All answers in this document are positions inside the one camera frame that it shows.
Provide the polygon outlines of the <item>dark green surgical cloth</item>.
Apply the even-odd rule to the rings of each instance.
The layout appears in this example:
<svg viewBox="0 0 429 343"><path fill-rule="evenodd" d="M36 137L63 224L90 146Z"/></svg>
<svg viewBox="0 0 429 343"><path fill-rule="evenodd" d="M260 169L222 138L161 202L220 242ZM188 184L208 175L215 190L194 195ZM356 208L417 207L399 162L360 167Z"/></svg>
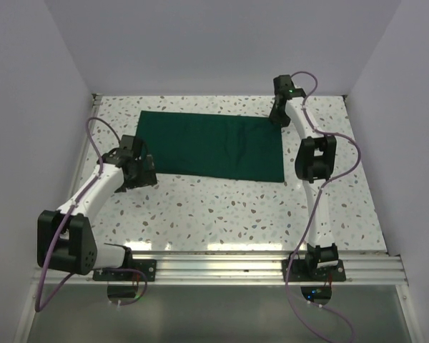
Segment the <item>dark green surgical cloth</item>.
<svg viewBox="0 0 429 343"><path fill-rule="evenodd" d="M264 117L142 111L136 135L159 174L285 180L281 128Z"/></svg>

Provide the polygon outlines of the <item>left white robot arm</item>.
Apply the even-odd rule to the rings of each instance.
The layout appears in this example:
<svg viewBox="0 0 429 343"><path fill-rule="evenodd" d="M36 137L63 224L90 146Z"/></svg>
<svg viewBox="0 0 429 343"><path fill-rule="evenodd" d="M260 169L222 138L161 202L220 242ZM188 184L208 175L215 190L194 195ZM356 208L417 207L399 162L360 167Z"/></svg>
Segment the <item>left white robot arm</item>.
<svg viewBox="0 0 429 343"><path fill-rule="evenodd" d="M116 279L129 279L134 272L131 249L99 243L92 223L113 194L155 184L154 160L146 142L137 136L122 136L118 147L101 156L81 189L57 209L39 215L38 265L80 275L109 269Z"/></svg>

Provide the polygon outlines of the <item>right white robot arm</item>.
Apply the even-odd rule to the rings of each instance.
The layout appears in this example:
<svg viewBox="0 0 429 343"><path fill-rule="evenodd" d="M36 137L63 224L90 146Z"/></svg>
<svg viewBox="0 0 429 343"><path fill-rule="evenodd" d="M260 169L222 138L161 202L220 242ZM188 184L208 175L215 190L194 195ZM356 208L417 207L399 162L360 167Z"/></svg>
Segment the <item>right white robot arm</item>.
<svg viewBox="0 0 429 343"><path fill-rule="evenodd" d="M337 269L339 254L330 226L328 195L324 184L335 168L337 140L318 128L314 116L305 104L306 93L297 88L290 75L273 79L275 102L269 115L282 128L293 124L300 138L295 157L295 173L302 182L307 197L309 223L298 247L305 247L300 257L291 253L283 263L286 282L321 281Z"/></svg>

